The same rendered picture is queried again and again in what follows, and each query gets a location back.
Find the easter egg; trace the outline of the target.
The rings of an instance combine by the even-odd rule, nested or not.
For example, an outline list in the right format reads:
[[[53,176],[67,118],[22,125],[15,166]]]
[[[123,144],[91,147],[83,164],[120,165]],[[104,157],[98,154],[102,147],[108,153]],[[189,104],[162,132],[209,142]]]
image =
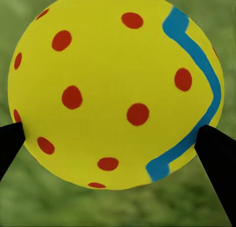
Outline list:
[[[7,94],[40,165],[81,187],[125,190],[196,156],[225,89],[211,42],[169,2],[58,0],[19,40]]]

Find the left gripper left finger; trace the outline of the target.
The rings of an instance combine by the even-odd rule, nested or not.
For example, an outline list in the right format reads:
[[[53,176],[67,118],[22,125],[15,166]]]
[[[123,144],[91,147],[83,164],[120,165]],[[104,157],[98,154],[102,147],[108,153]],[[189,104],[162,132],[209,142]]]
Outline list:
[[[21,122],[0,127],[0,181],[25,140]]]

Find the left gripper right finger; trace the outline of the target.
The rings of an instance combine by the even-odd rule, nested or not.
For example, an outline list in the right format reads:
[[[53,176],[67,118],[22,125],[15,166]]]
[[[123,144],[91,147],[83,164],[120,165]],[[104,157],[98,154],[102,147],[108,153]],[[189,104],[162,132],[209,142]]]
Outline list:
[[[214,127],[200,127],[195,150],[232,224],[236,227],[236,141]]]

